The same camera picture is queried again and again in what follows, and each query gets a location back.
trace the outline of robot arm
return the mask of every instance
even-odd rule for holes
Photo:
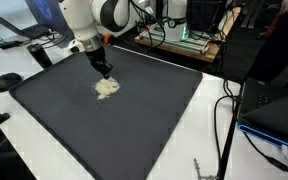
[[[59,0],[59,3],[75,40],[83,44],[90,64],[108,79],[113,66],[105,60],[96,23],[113,32],[123,30],[129,19],[129,0]]]

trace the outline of black mat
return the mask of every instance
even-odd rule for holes
[[[14,97],[96,179],[145,179],[202,74],[117,48],[105,47],[121,89],[97,101],[101,75],[84,54],[25,80]]]

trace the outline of white powder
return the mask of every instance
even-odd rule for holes
[[[117,90],[120,89],[120,85],[118,82],[110,77],[109,79],[102,79],[95,84],[95,90],[99,94],[97,99],[103,100],[108,98],[110,94],[115,93]]]

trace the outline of monitor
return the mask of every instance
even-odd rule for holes
[[[74,39],[61,12],[58,0],[25,0],[38,24]]]

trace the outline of white cable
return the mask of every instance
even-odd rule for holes
[[[288,147],[285,146],[284,144],[282,145],[282,154],[283,154],[285,161],[288,164]]]

